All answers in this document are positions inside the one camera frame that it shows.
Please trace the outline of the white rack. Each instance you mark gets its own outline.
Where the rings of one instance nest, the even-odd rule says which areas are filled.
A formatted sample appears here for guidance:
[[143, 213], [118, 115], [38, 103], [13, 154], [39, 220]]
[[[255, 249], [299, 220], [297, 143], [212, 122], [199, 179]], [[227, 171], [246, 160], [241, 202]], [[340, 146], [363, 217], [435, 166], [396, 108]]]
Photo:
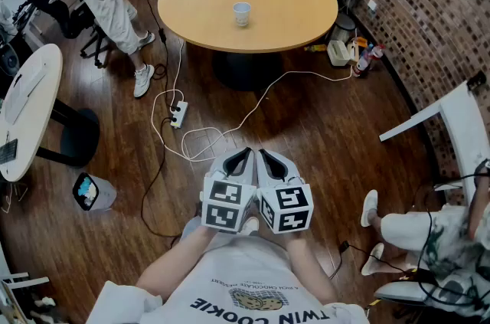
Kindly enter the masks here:
[[0, 275], [0, 290], [5, 294], [8, 304], [12, 307], [14, 317], [22, 324], [35, 324], [32, 318], [28, 318], [15, 295], [16, 290], [31, 290], [33, 287], [49, 283], [49, 277], [31, 279], [29, 273], [14, 273]]

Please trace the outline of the white tissue box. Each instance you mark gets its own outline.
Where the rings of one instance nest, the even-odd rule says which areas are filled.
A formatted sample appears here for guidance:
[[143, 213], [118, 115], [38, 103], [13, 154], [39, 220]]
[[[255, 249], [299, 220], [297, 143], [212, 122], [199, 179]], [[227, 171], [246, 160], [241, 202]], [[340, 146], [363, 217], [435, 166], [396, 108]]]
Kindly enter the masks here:
[[338, 40], [330, 40], [327, 46], [328, 57], [334, 67], [344, 67], [351, 60], [345, 43]]

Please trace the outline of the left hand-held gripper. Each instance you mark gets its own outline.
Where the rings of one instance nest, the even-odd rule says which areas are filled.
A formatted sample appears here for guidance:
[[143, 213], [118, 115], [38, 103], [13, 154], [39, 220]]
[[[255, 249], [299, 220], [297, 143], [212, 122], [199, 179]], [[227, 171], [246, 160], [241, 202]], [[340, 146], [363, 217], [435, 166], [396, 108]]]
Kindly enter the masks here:
[[255, 198], [254, 166], [255, 153], [250, 147], [214, 159], [201, 193], [202, 225], [229, 234], [241, 230]]

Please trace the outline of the person's white printed t-shirt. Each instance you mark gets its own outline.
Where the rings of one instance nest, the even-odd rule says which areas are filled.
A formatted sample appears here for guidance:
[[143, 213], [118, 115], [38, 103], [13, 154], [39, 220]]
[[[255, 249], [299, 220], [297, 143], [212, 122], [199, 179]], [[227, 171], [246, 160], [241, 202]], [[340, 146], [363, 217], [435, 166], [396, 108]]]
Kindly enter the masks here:
[[86, 324], [369, 324], [355, 304], [320, 303], [286, 252], [260, 237], [218, 234], [167, 300], [106, 282]]

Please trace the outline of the black keyboard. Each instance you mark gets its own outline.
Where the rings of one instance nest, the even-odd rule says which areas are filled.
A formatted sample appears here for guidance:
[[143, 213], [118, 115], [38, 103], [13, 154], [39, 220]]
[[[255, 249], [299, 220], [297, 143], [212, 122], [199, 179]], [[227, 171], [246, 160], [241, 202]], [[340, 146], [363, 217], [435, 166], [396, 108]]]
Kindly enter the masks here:
[[17, 157], [18, 140], [13, 139], [0, 147], [0, 165], [14, 161]]

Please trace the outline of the person's white shoe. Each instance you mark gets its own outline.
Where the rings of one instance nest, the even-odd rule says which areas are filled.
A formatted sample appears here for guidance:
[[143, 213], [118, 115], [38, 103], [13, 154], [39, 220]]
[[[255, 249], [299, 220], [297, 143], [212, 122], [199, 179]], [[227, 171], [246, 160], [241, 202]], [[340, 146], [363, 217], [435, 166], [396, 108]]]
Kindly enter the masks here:
[[260, 223], [258, 218], [250, 217], [244, 223], [240, 230], [240, 235], [250, 236], [256, 234], [259, 230]]

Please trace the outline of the black round bin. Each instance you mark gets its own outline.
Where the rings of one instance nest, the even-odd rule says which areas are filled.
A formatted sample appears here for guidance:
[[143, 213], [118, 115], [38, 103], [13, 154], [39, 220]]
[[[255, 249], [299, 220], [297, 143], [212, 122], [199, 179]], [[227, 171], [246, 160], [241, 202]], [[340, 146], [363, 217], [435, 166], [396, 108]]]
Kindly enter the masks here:
[[332, 27], [331, 39], [347, 43], [354, 34], [356, 25], [353, 19], [345, 13], [339, 12]]

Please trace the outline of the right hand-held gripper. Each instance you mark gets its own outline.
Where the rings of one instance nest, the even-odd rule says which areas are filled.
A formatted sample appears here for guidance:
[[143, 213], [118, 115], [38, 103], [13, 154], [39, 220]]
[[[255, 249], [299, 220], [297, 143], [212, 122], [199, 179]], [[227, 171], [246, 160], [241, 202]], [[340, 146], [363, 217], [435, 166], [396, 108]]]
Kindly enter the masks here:
[[274, 234], [307, 230], [314, 202], [296, 164], [278, 152], [260, 149], [256, 170], [259, 213], [269, 229]]

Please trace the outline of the black wheeled chair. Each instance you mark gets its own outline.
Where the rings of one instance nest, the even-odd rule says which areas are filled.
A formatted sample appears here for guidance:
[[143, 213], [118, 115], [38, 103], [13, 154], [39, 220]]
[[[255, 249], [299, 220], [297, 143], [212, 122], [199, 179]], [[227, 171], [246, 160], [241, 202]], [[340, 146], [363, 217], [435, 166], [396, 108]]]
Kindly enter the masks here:
[[26, 0], [35, 8], [45, 14], [50, 15], [60, 26], [61, 33], [66, 39], [77, 38], [82, 30], [92, 29], [92, 38], [80, 49], [82, 58], [94, 57], [94, 64], [102, 68], [105, 64], [99, 59], [101, 51], [106, 51], [108, 46], [101, 47], [106, 34], [103, 29], [96, 23], [96, 19], [88, 8], [84, 0], [80, 0], [81, 5], [72, 11], [69, 11], [67, 4], [61, 0]]

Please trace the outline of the person's right forearm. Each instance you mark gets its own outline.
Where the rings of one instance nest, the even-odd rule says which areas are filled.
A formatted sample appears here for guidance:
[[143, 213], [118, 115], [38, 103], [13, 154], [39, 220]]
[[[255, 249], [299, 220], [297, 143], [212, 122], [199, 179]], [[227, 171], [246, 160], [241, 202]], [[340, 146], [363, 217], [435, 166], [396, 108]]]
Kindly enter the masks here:
[[329, 276], [322, 269], [309, 242], [298, 233], [283, 235], [292, 272], [299, 282], [322, 304], [335, 303], [338, 295]]

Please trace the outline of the white paper cup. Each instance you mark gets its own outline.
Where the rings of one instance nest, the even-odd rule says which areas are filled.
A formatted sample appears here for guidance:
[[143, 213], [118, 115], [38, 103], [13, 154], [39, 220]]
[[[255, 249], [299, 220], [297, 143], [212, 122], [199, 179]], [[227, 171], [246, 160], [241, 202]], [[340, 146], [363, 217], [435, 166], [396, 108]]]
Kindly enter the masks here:
[[238, 26], [245, 27], [249, 24], [251, 5], [247, 2], [237, 2], [233, 6], [235, 20]]

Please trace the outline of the white power strip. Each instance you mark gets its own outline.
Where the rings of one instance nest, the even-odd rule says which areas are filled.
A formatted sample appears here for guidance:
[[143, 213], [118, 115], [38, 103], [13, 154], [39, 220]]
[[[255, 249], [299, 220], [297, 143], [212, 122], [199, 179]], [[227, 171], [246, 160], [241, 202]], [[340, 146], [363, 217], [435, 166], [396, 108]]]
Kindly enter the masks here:
[[173, 128], [180, 129], [188, 110], [188, 102], [178, 101], [176, 106], [171, 108], [171, 122]]

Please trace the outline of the white stool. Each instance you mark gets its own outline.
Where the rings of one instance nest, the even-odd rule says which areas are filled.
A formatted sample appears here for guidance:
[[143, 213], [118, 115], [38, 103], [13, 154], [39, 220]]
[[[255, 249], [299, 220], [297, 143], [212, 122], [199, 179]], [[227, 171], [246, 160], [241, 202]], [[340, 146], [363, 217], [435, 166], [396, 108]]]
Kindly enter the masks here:
[[442, 117], [449, 133], [459, 172], [463, 177], [458, 185], [462, 188], [465, 201], [470, 203], [475, 184], [469, 175], [482, 162], [490, 160], [490, 140], [476, 98], [466, 82], [415, 113], [404, 123], [382, 133], [379, 140], [388, 140], [436, 114]]

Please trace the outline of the white oval table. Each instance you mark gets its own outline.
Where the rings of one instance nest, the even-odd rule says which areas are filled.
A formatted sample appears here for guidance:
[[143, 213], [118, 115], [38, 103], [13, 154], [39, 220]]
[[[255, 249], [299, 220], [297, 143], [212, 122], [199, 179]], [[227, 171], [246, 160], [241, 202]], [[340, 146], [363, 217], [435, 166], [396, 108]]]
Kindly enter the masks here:
[[[19, 181], [34, 158], [40, 157], [74, 168], [88, 164], [96, 152], [100, 124], [91, 109], [75, 110], [57, 98], [63, 56], [56, 44], [37, 49], [16, 73], [0, 109], [0, 148], [16, 144], [15, 157], [0, 161], [0, 175]], [[60, 151], [41, 142], [50, 120], [64, 126]]]

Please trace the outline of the black table pedestal base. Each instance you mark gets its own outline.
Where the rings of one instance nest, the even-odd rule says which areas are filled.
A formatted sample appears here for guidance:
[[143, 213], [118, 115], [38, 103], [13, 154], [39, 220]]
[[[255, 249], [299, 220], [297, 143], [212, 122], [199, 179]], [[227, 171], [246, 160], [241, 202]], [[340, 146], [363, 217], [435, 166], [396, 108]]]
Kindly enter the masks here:
[[212, 67], [216, 78], [226, 87], [238, 91], [267, 88], [283, 73], [283, 60], [278, 52], [239, 54], [215, 51]]

